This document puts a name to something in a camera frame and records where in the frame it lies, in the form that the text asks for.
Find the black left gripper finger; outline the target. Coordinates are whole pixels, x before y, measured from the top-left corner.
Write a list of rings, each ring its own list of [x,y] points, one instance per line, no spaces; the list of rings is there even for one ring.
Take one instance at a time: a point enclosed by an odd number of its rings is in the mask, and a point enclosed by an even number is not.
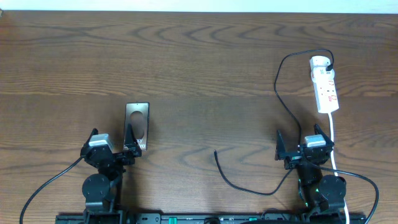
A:
[[[131,124],[127,125],[124,133],[123,151],[130,152],[133,157],[141,157],[142,150],[138,144],[137,139],[134,137]]]
[[[90,139],[94,136],[98,134],[98,130],[96,128],[93,128],[93,130],[90,133],[90,136],[88,137],[88,139],[86,140],[86,142],[83,145],[83,148],[88,148],[89,147],[89,143],[90,143]]]

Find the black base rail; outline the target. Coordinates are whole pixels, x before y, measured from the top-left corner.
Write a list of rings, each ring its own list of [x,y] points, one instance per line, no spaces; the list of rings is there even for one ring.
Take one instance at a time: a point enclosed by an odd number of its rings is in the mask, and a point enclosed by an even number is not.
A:
[[[292,215],[277,211],[264,214],[166,214],[136,213],[115,215],[58,215],[55,223],[128,223],[128,224],[235,224],[235,223],[345,223],[346,217],[338,214],[312,215],[309,219],[301,215]]]

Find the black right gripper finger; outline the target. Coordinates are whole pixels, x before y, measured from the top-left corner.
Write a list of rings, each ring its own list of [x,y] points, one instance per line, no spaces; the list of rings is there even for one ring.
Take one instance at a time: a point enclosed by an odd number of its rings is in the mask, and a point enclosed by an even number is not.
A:
[[[324,143],[325,146],[333,146],[333,141],[330,139],[329,136],[325,134],[325,132],[321,129],[321,127],[318,124],[314,124],[313,128],[314,128],[314,133],[317,136],[322,136],[325,142]]]
[[[284,140],[282,139],[281,132],[277,130],[277,143],[275,149],[275,160],[284,160],[286,158],[286,150]]]

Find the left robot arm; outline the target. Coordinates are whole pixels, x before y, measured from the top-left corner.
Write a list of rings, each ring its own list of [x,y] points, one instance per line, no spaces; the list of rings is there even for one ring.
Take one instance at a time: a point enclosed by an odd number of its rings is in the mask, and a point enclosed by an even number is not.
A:
[[[134,223],[134,216],[120,206],[125,167],[133,165],[142,150],[129,124],[125,132],[125,149],[113,152],[108,134],[99,134],[95,128],[84,143],[80,156],[98,170],[82,185],[85,197],[83,223]]]

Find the gold Samsung Galaxy smartphone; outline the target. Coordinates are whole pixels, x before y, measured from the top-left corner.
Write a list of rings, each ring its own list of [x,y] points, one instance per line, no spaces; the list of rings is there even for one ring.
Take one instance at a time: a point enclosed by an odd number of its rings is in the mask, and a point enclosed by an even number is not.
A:
[[[147,150],[149,133],[150,103],[132,102],[126,104],[124,133],[127,125],[131,124],[134,137],[142,151]]]

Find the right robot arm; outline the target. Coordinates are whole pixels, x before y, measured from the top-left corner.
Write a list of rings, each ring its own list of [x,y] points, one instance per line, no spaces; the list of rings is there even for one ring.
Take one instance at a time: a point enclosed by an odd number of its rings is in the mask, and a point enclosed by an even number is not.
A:
[[[346,195],[345,179],[333,174],[323,175],[320,168],[331,157],[334,142],[317,124],[314,132],[305,137],[296,151],[288,152],[281,132],[277,131],[275,149],[275,160],[283,160],[286,170],[297,171],[298,192],[307,207],[300,219],[307,223],[312,215],[335,213],[344,208]]]

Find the white power strip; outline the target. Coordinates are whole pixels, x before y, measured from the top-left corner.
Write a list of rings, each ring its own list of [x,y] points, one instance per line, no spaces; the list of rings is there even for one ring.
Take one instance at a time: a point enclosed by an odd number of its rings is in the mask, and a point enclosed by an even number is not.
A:
[[[322,66],[312,68],[311,78],[319,113],[328,114],[339,109],[334,77],[334,70],[327,71]]]

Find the white USB charger plug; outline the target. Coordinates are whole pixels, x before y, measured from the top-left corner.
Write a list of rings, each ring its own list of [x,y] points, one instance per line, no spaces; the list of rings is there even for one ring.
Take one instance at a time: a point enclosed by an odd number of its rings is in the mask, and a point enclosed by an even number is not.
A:
[[[315,67],[327,67],[331,64],[328,57],[317,55],[310,59],[310,68],[313,70]]]

